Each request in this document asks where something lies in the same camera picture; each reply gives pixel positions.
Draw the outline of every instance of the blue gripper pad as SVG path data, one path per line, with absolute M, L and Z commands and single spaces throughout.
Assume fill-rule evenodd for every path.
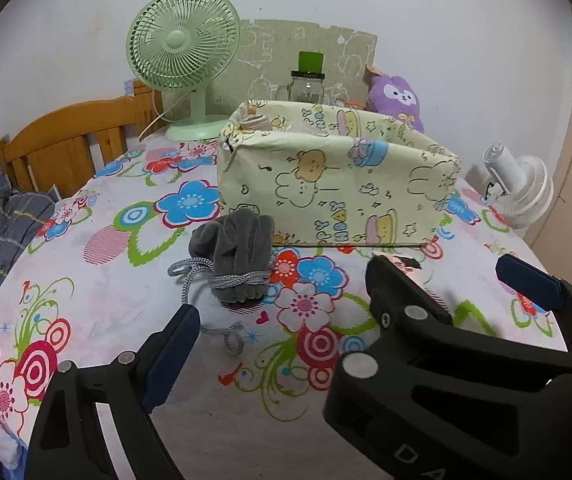
M 199 335 L 199 311 L 183 305 L 162 332 L 151 334 L 138 355 L 138 375 L 144 383 L 141 406 L 146 413 L 166 402 Z
M 562 285 L 559 280 L 516 256 L 504 254 L 497 260 L 495 271 L 500 282 L 511 286 L 542 309 L 562 307 Z

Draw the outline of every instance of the red flower print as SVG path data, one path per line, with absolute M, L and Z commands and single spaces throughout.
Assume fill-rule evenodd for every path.
M 519 293 L 517 293 L 517 297 L 519 298 L 519 303 L 521 303 L 521 308 L 523 308 L 524 312 L 526 314 L 530 314 L 530 316 L 536 316 L 536 309 L 532 306 L 532 301 Z
M 82 207 L 86 207 L 86 204 L 88 203 L 88 197 L 87 196 L 80 196 L 79 198 L 77 198 L 74 201 L 75 204 L 77 204 L 77 206 L 81 209 Z
M 492 212 L 492 214 L 494 215 L 494 217 L 502 224 L 504 224 L 505 226 L 508 225 L 508 222 L 506 222 L 506 219 L 501 216 L 501 214 L 492 206 L 488 206 L 488 208 L 490 209 L 490 211 Z
M 45 224 L 37 230 L 37 236 L 45 236 L 46 231 L 55 225 L 55 219 L 49 218 Z
M 314 368 L 332 368 L 339 359 L 341 334 L 328 326 L 317 332 L 302 328 L 297 333 L 297 354 L 300 359 Z
M 172 156 L 164 156 L 159 160 L 153 160 L 146 165 L 146 171 L 149 171 L 152 174 L 159 174 L 163 173 L 165 170 L 170 168 L 170 165 L 176 162 L 176 158 Z
M 300 277 L 300 274 L 297 272 L 298 260 L 299 257 L 295 251 L 290 249 L 277 254 L 277 261 L 271 274 L 270 283 L 281 282 L 286 287 L 292 287 Z
M 15 378 L 24 378 L 26 397 L 42 400 L 55 368 L 57 352 L 49 342 L 38 340 L 24 350 L 15 367 Z

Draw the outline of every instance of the glass jar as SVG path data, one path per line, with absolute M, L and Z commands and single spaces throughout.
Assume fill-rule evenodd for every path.
M 324 74 L 293 70 L 290 75 L 292 76 L 292 81 L 287 85 L 280 85 L 277 88 L 277 95 L 281 89 L 287 88 L 288 101 L 322 104 Z

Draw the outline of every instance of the stuffed animal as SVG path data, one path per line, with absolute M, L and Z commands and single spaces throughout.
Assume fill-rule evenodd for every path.
M 419 119 L 419 100 L 407 81 L 399 76 L 390 77 L 374 67 L 368 66 L 367 70 L 370 72 L 368 109 L 390 115 L 424 133 Z

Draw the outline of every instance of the pink flower print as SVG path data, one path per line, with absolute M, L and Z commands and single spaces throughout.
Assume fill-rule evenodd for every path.
M 217 146 L 203 142 L 183 142 L 179 145 L 179 153 L 184 160 L 194 160 L 205 156 L 215 155 Z
M 175 146 L 166 146 L 165 148 L 156 148 L 154 150 L 149 150 L 146 152 L 145 160 L 146 162 L 154 162 L 165 156 L 173 158 L 179 155 L 179 150 Z
M 277 320 L 289 332 L 298 332 L 302 327 L 317 332 L 330 321 L 335 310 L 333 300 L 325 292 L 318 294 L 312 283 L 294 283 L 292 288 L 280 290 L 275 305 L 280 309 Z
M 28 399 L 24 392 L 24 378 L 14 375 L 15 363 L 4 361 L 0 365 L 0 422 L 17 434 L 24 425 Z
M 59 211 L 56 212 L 55 224 L 70 223 L 75 218 L 79 211 L 79 204 L 76 202 L 64 205 Z

